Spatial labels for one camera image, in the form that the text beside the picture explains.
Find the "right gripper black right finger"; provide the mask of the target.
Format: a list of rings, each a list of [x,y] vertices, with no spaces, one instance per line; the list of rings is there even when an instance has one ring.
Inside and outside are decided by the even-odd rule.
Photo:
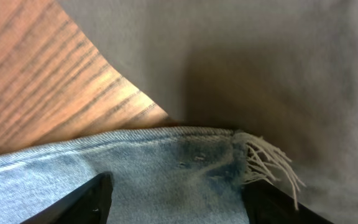
[[[333,224],[264,180],[243,186],[242,201],[250,224]]]

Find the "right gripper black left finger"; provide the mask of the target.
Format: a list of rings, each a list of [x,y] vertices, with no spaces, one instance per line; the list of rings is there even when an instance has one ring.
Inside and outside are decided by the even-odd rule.
[[[112,203],[113,175],[103,172],[23,224],[106,224]]]

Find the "light blue denim jeans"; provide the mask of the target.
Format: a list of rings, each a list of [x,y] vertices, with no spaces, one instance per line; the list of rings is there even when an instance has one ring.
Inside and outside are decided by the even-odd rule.
[[[242,131],[201,127],[120,130],[0,156],[0,223],[20,223],[94,176],[114,178],[109,223],[247,223],[241,187],[283,172],[279,148]]]

